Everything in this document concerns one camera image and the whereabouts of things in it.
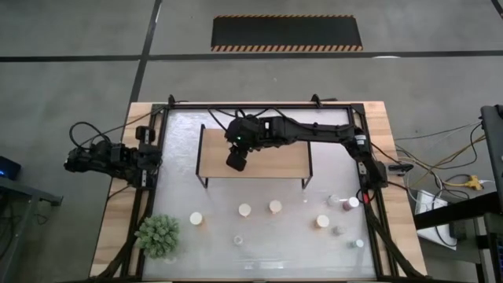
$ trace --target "gray floor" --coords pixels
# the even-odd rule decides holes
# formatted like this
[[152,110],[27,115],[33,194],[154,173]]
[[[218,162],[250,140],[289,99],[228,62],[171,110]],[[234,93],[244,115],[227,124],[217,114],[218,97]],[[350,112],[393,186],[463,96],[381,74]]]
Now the gray floor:
[[[141,52],[153,0],[0,0],[0,56],[116,55]],[[502,50],[503,20],[489,0],[165,0],[152,53],[208,53],[211,18],[231,13],[353,13],[365,51]],[[71,174],[63,162],[68,128],[85,120],[121,124],[138,64],[0,64],[0,155],[24,165],[21,181],[64,195],[44,226],[33,224],[16,281],[87,276],[110,178]],[[386,102],[395,137],[476,121],[479,107],[503,103],[503,57],[151,62],[139,101],[295,101],[311,94]],[[77,130],[78,139],[91,133]],[[120,132],[111,134],[117,139]],[[468,131],[433,149],[436,138],[401,142],[426,161],[468,144]],[[483,143],[479,161],[439,172],[492,179]],[[472,159],[465,153],[459,163]],[[431,180],[423,188],[433,190]],[[494,190],[492,185],[485,192]],[[472,196],[481,193],[465,190]],[[473,265],[440,259],[423,243],[428,272],[475,280]]]

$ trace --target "hazard stripe mat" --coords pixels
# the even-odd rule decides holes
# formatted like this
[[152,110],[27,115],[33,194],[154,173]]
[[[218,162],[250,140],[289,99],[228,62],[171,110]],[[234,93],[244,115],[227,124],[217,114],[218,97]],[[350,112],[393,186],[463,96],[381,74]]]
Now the hazard stripe mat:
[[352,15],[222,15],[213,20],[213,52],[362,50]]

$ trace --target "small container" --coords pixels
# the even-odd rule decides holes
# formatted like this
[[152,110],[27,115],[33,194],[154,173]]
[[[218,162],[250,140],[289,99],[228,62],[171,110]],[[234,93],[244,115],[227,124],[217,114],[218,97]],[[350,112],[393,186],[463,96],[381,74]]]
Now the small container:
[[337,204],[339,204],[339,202],[340,202],[340,198],[336,195],[331,195],[327,199],[327,204],[329,204],[329,206],[332,206],[332,207],[335,207]]
[[272,214],[277,214],[283,206],[281,205],[281,202],[279,200],[273,200],[269,202],[269,210]]
[[335,226],[332,228],[332,233],[336,236],[340,236],[340,235],[346,233],[346,228],[344,228],[342,226]]
[[343,202],[343,208],[345,211],[357,208],[358,205],[360,205],[360,201],[356,197],[350,197],[348,200]]
[[326,228],[330,225],[330,219],[327,215],[318,215],[315,223],[318,228]]
[[351,242],[351,247],[353,248],[363,248],[363,241],[357,239],[356,241]]
[[248,204],[241,204],[237,210],[241,216],[248,217],[252,212],[252,207]]
[[194,226],[199,226],[203,223],[203,215],[199,212],[194,212],[190,215],[190,223]]

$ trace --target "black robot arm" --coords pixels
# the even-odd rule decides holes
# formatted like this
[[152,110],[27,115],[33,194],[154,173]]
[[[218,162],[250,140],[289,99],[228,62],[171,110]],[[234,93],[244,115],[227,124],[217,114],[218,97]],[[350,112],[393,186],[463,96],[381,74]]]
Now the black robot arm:
[[252,115],[234,119],[227,128],[226,139],[232,144],[227,164],[243,171],[248,152],[269,147],[290,145],[297,141],[339,143],[369,172],[369,183],[387,186],[384,164],[373,159],[370,145],[362,129],[352,125],[320,125],[299,123],[286,116],[258,118]]

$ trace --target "green plant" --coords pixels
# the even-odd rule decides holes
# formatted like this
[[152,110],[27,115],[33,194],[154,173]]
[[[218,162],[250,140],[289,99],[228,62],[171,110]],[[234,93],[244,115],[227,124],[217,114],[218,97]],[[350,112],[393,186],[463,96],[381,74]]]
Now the green plant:
[[145,218],[134,236],[138,237],[137,246],[144,249],[145,255],[157,259],[176,249],[179,232],[177,219],[156,215]]

